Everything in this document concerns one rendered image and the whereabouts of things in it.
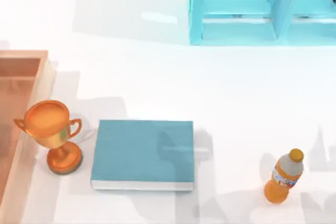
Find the shallow salmon-coloured box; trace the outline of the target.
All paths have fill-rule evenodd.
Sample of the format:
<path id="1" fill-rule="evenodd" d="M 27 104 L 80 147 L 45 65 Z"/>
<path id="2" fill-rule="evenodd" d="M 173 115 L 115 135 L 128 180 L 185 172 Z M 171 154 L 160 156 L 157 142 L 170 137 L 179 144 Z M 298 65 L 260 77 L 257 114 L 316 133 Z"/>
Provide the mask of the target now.
<path id="1" fill-rule="evenodd" d="M 49 97 L 54 77 L 46 50 L 0 50 L 0 224 L 20 224 L 37 148 L 14 121 Z"/>

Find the orange trophy cup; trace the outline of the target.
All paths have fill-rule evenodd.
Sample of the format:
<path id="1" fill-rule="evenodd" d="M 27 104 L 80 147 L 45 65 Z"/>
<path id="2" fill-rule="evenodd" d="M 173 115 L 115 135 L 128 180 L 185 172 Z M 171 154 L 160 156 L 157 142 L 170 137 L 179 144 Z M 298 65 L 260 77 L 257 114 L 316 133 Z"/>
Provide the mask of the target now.
<path id="1" fill-rule="evenodd" d="M 68 107 L 58 100 L 44 100 L 26 111 L 23 119 L 15 119 L 19 129 L 39 145 L 49 149 L 47 165 L 58 175 L 74 172 L 81 164 L 80 147 L 70 141 L 82 128 L 81 119 L 70 119 Z"/>

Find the blue book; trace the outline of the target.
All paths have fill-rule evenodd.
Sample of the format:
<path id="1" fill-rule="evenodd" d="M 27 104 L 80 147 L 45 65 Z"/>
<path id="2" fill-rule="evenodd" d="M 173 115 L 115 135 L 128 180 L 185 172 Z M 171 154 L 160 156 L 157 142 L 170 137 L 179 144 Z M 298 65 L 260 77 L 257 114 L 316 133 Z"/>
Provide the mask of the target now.
<path id="1" fill-rule="evenodd" d="M 192 191 L 194 179 L 192 121 L 99 122 L 93 189 Z"/>

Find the orange bottle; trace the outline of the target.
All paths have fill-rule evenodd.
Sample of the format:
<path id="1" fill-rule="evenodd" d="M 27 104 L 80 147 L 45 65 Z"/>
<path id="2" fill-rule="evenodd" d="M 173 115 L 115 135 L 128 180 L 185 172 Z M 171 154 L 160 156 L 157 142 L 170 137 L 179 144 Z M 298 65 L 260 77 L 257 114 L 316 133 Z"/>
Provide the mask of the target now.
<path id="1" fill-rule="evenodd" d="M 264 195 L 269 202 L 280 204 L 287 199 L 289 190 L 303 173 L 303 158 L 302 150 L 293 148 L 277 160 L 271 179 L 264 186 Z"/>

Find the light blue rack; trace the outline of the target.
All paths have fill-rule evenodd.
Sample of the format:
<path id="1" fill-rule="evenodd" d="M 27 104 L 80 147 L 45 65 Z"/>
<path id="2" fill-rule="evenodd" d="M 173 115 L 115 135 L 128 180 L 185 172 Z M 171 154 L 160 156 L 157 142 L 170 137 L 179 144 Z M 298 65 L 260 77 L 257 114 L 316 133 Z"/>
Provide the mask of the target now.
<path id="1" fill-rule="evenodd" d="M 336 46 L 336 0 L 188 0 L 189 40 L 210 46 Z"/>

